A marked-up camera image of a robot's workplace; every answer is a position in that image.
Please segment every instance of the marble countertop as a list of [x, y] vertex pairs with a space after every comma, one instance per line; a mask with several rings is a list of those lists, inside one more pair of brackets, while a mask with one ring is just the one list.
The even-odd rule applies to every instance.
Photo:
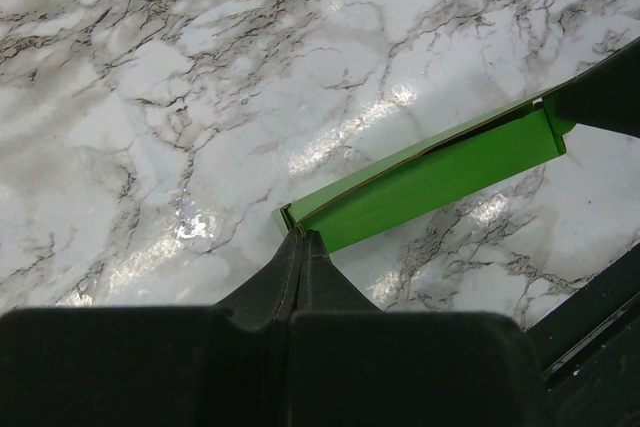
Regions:
[[[638, 35], [640, 0], [0, 0], [0, 311], [216, 302], [274, 208]], [[640, 143], [566, 141], [334, 262], [533, 325], [640, 238]]]

